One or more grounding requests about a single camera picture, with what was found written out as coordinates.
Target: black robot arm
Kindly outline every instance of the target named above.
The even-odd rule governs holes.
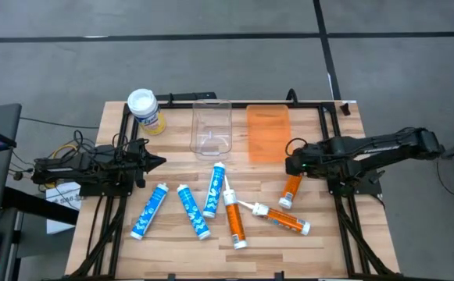
[[[93,150],[75,153],[58,159],[35,159],[32,181],[36,184],[73,180],[82,186],[106,185],[116,187],[125,183],[133,173],[138,187],[144,187],[143,172],[150,172],[166,159],[145,150],[148,140],[138,139],[115,148],[110,144]]]
[[[296,148],[286,158],[286,173],[326,180],[338,180],[354,187],[367,172],[386,165],[415,158],[432,160],[444,148],[433,132],[424,128],[405,128],[397,133],[377,137],[332,137],[316,144]],[[370,157],[356,159],[359,155]],[[377,180],[381,174],[370,180]]]

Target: tube label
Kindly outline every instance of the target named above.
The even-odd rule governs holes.
[[[302,178],[303,176],[289,176],[284,191],[282,191],[282,198],[292,202],[295,199],[296,192],[298,192]]]
[[[184,188],[178,192],[178,196],[180,196],[181,203],[183,204],[185,211],[187,212],[188,218],[194,227],[195,233],[197,236],[200,236],[206,231],[209,231],[208,225],[206,221],[201,215],[201,212],[198,210],[197,204],[195,203],[194,198],[192,197],[192,193],[190,192],[190,188]]]
[[[164,200],[166,194],[167,192],[162,188],[157,187],[154,190],[152,196],[150,197],[150,199],[148,199],[147,205],[143,209],[140,218],[133,227],[132,232],[136,234],[133,237],[144,236],[145,232],[148,229],[148,226],[150,226],[150,222],[154,218],[154,215],[157,213],[157,210],[159,209],[159,206],[161,205],[161,202]]]
[[[283,212],[279,212],[272,208],[268,211],[268,215],[261,216],[278,226],[284,226],[287,229],[291,229],[299,233],[302,232],[303,226],[306,223],[304,220],[297,219],[292,215],[284,214]]]
[[[208,196],[206,197],[206,203],[204,204],[204,212],[216,214],[224,176],[225,168],[218,166],[213,168],[213,174],[211,175],[211,181],[209,182]]]
[[[225,207],[227,209],[228,224],[234,244],[245,240],[244,227],[242,226],[241,213],[239,205],[231,204]]]

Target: white paper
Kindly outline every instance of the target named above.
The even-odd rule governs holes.
[[[80,185],[78,183],[62,183],[56,188],[46,190],[46,200],[60,204],[67,208],[80,209],[80,197],[79,197]],[[56,222],[54,220],[46,220],[46,233],[55,234],[67,229],[73,228],[73,225]]]

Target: clear plastic container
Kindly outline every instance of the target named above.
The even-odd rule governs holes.
[[[193,106],[190,150],[198,159],[224,160],[232,149],[232,104],[197,100]]]

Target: orange translucent tray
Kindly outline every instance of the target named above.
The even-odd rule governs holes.
[[[291,121],[286,105],[248,105],[248,144],[251,162],[284,162],[291,140]]]

